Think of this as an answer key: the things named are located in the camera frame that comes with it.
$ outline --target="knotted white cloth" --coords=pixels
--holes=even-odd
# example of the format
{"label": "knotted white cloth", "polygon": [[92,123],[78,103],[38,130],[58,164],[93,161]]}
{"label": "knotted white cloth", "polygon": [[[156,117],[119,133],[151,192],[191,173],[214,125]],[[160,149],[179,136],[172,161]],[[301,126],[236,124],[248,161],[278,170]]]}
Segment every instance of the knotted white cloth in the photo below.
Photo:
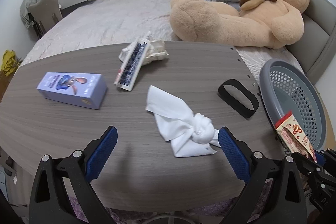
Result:
{"label": "knotted white cloth", "polygon": [[171,141],[175,157],[191,157],[216,153],[209,144],[220,147],[218,130],[211,120],[193,111],[180,98],[151,85],[146,110],[153,112],[157,127],[165,141]]}

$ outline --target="black strap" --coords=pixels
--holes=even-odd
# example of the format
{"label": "black strap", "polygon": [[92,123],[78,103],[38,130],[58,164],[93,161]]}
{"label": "black strap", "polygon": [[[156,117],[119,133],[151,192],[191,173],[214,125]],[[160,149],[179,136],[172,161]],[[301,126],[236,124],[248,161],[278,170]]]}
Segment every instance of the black strap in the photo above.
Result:
{"label": "black strap", "polygon": [[[245,107],[241,102],[239,102],[229,92],[227,92],[224,85],[234,86],[236,89],[241,91],[241,93],[243,93],[251,101],[253,110]],[[230,107],[232,107],[235,111],[237,111],[240,115],[242,115],[245,118],[251,117],[259,107],[257,97],[255,97],[252,92],[250,92],[236,79],[229,79],[225,81],[223,84],[221,84],[218,88],[218,93],[224,102],[226,102]]]}

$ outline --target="wooden table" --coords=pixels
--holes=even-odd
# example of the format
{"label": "wooden table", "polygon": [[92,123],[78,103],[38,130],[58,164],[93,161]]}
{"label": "wooden table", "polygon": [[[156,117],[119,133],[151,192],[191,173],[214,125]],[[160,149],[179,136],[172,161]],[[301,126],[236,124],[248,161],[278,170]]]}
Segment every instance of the wooden table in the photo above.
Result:
{"label": "wooden table", "polygon": [[[142,67],[131,92],[113,85],[123,47],[125,44],[67,52],[19,68],[0,104],[0,144],[15,162],[34,175],[44,154],[69,156],[113,125],[118,130],[118,143],[100,177],[91,183],[105,206],[175,211],[239,195],[244,183],[236,178],[221,150],[214,155],[173,156],[153,114],[145,110],[150,85],[182,98],[194,113],[209,117],[215,128],[227,126],[252,151],[283,158],[257,95],[258,86],[253,85],[255,80],[233,47],[167,42],[169,59]],[[44,99],[36,86],[48,71],[103,74],[109,90],[100,110]],[[231,78],[259,100],[260,107],[250,119],[240,116],[217,95],[219,85]],[[239,97],[240,92],[232,89]]]}

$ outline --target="metal bolt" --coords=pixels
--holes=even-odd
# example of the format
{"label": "metal bolt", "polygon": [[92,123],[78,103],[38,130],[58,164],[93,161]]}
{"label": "metal bolt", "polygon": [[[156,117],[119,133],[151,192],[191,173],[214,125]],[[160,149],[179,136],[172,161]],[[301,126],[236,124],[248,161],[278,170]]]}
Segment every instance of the metal bolt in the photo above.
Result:
{"label": "metal bolt", "polygon": [[263,155],[260,153],[260,152],[254,152],[254,156],[257,158],[257,159],[261,159],[263,157]]}
{"label": "metal bolt", "polygon": [[79,158],[82,155],[82,152],[80,150],[76,150],[75,152],[72,153],[72,155],[75,158]]}
{"label": "metal bolt", "polygon": [[287,157],[286,157],[286,160],[287,160],[288,162],[293,162],[293,161],[294,161],[294,159],[293,159],[291,156],[287,156]]}
{"label": "metal bolt", "polygon": [[44,155],[43,157],[42,157],[42,161],[47,161],[49,159],[49,155]]}

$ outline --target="laundry basket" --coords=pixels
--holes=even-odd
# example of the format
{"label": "laundry basket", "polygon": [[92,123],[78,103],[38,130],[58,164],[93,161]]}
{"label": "laundry basket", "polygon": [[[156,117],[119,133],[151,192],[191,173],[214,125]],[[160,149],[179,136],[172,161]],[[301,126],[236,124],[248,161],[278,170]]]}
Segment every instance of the laundry basket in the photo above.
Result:
{"label": "laundry basket", "polygon": [[291,110],[313,148],[322,149],[326,118],[320,98],[302,72],[283,60],[268,60],[260,71],[260,91],[273,125]]}

